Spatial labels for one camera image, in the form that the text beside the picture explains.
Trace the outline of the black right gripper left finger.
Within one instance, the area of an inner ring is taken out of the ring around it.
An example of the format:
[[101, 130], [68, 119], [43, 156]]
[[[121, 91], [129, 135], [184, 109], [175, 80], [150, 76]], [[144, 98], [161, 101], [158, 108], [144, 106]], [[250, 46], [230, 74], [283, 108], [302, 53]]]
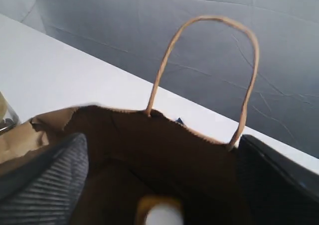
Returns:
[[88, 174], [85, 135], [74, 133], [19, 161], [0, 166], [0, 223], [68, 224]]

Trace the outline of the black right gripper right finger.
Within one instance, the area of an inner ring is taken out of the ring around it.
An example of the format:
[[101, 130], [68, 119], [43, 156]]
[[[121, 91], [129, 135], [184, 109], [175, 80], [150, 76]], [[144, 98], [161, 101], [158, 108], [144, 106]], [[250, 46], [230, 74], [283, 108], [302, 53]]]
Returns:
[[317, 225], [319, 176], [259, 139], [244, 135], [236, 174], [257, 225]]

